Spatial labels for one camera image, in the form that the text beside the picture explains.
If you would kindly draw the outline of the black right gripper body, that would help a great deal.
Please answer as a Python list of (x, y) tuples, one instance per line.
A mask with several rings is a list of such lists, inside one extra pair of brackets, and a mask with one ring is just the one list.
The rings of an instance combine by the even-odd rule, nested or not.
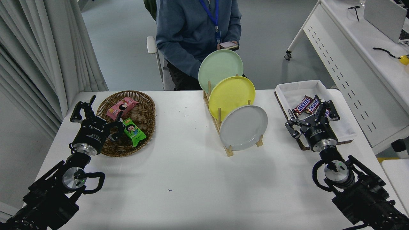
[(328, 118), (305, 118), (303, 121), (310, 124), (304, 132), (310, 147), (337, 145), (338, 138), (329, 125)]

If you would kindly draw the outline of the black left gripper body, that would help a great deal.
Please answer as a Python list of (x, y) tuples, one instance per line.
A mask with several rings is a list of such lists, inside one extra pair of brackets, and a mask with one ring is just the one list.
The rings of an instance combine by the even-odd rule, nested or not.
[(102, 147), (110, 134), (105, 126), (107, 121), (98, 116), (83, 120), (81, 128), (73, 140), (73, 147), (77, 148), (80, 144), (93, 147), (95, 150), (102, 150)]

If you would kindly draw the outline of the person's left hand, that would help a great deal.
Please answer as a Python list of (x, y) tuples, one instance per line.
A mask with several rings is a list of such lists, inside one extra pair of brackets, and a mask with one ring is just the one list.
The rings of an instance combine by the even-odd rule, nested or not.
[(239, 44), (236, 41), (226, 41), (218, 44), (219, 49), (236, 51), (239, 49)]

